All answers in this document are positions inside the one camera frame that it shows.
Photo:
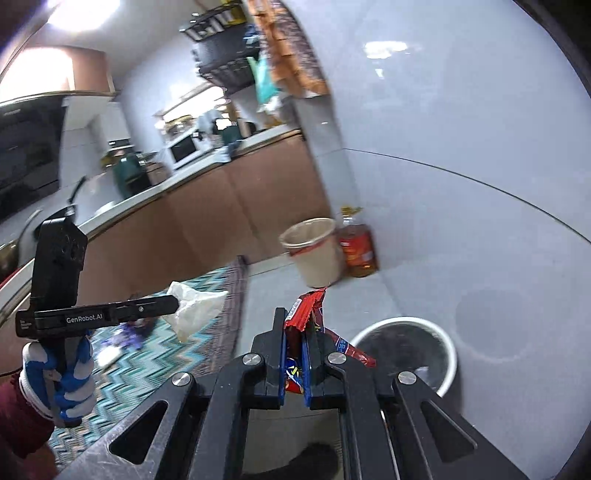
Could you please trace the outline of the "left blue white gloved hand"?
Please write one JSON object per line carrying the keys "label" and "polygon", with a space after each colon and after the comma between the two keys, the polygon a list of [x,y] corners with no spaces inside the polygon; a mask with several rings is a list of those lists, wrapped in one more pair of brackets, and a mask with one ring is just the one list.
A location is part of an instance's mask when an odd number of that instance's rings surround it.
{"label": "left blue white gloved hand", "polygon": [[93,350],[86,336],[69,338],[75,345],[73,362],[58,366],[56,355],[38,341],[22,349],[22,370],[18,377],[21,393],[33,409],[58,427],[78,426],[95,405]]}

